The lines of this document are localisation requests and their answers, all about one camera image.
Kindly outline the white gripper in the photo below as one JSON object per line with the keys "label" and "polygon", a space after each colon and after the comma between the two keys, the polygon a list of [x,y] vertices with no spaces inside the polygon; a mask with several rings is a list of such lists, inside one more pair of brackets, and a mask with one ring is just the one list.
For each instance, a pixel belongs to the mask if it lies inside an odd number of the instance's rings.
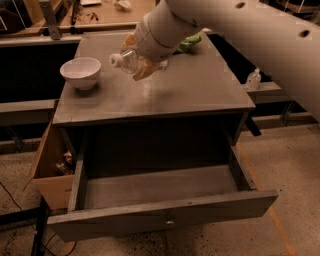
{"label": "white gripper", "polygon": [[137,49],[141,55],[133,79],[139,81],[152,75],[158,69],[159,62],[168,59],[182,40],[199,31],[199,26],[174,14],[168,0],[161,0],[122,44],[122,51]]}

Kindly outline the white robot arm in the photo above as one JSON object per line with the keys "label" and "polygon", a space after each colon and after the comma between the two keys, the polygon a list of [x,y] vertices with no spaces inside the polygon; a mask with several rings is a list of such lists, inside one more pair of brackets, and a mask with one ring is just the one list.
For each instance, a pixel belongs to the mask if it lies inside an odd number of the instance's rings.
{"label": "white robot arm", "polygon": [[320,28],[257,0],[161,0],[123,47],[160,62],[204,28],[222,35],[320,121]]}

